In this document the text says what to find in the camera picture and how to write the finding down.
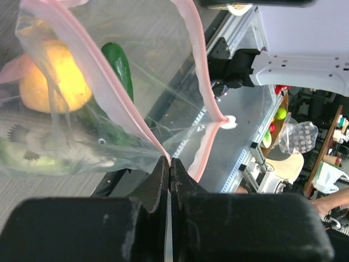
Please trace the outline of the green toy cucumber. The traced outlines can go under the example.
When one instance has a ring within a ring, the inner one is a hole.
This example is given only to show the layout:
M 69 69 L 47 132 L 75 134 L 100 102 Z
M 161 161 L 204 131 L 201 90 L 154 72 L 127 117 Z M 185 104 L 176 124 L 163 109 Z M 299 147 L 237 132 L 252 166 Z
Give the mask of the green toy cucumber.
M 101 48 L 102 53 L 117 75 L 130 99 L 134 99 L 133 83 L 127 56 L 120 45 L 114 42 L 106 43 Z M 75 114 L 88 132 L 104 139 L 105 144 L 129 146 L 133 139 L 121 127 L 115 126 L 109 121 L 107 114 L 99 107 L 92 97 L 82 109 Z

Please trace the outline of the clear pink zip top bag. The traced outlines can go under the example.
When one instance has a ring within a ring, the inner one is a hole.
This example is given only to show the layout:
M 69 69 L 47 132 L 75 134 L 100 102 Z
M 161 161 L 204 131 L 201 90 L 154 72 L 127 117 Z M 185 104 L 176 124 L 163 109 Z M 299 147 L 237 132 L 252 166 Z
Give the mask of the clear pink zip top bag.
M 48 40 L 67 46 L 99 107 L 133 139 L 129 146 L 105 144 L 90 134 L 76 117 L 78 110 L 58 113 L 54 93 L 62 93 L 44 47 Z M 133 100 L 101 51 L 109 42 L 127 56 Z M 1 123 L 50 123 L 52 130 L 78 126 L 116 158 L 109 168 L 71 162 L 70 175 L 151 172 L 161 156 L 170 161 L 203 107 L 209 123 L 236 126 L 245 98 L 234 98 L 209 75 L 206 54 L 195 1 L 1 1 Z M 20 80 L 33 66 L 46 78 L 50 113 L 29 109 L 21 100 Z

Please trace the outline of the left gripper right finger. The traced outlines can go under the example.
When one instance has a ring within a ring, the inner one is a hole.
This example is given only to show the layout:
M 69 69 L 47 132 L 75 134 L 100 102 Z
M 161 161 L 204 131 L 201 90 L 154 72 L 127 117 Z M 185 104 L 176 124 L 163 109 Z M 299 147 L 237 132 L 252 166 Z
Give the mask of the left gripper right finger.
M 187 172 L 178 158 L 172 158 L 170 167 L 173 261 L 185 261 L 187 225 L 184 200 L 197 193 L 207 193 Z

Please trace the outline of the grey toy fish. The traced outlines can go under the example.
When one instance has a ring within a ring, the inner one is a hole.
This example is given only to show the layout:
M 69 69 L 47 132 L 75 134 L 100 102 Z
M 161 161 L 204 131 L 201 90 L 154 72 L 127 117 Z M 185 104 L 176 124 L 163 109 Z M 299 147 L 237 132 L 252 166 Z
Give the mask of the grey toy fish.
M 24 160 L 39 160 L 43 156 L 67 162 L 93 164 L 101 168 L 112 167 L 116 158 L 108 156 L 95 144 L 95 138 L 82 128 L 69 129 L 64 126 L 52 130 L 51 124 L 1 123 L 1 138 L 23 149 L 19 155 Z

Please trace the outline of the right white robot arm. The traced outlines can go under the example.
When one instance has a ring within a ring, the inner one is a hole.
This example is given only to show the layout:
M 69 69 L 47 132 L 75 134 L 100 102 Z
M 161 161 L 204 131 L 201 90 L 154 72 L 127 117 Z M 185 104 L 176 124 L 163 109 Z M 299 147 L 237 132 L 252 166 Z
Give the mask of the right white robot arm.
M 224 65 L 222 79 L 232 88 L 287 85 L 348 97 L 348 56 L 284 56 L 239 49 Z

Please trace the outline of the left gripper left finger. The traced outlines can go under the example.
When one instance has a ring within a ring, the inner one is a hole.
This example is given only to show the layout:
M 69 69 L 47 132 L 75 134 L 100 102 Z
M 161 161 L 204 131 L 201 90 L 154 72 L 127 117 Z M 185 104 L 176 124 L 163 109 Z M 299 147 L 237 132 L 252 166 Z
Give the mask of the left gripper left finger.
M 130 194 L 141 203 L 132 261 L 164 261 L 167 231 L 168 161 L 161 156 L 152 173 Z

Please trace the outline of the green toy cabbage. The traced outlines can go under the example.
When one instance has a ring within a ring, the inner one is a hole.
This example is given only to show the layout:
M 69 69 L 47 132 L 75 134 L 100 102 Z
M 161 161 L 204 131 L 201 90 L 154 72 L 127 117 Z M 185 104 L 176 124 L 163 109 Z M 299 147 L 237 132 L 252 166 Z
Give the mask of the green toy cabbage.
M 25 148 L 1 139 L 1 175 L 10 177 L 65 176 L 70 175 L 73 165 L 66 160 L 41 156 L 38 160 L 26 160 Z

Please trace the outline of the orange toy fruit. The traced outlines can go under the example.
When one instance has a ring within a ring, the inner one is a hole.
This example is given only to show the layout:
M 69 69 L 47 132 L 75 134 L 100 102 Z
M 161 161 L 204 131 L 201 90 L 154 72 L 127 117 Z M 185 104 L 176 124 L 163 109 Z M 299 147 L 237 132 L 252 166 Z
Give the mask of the orange toy fruit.
M 55 107 L 58 113 L 72 112 L 82 108 L 92 97 L 88 87 L 67 46 L 59 40 L 44 43 L 53 69 L 57 73 L 58 87 L 62 93 L 54 93 Z M 46 78 L 37 66 L 20 80 L 20 96 L 29 109 L 50 113 L 49 88 Z

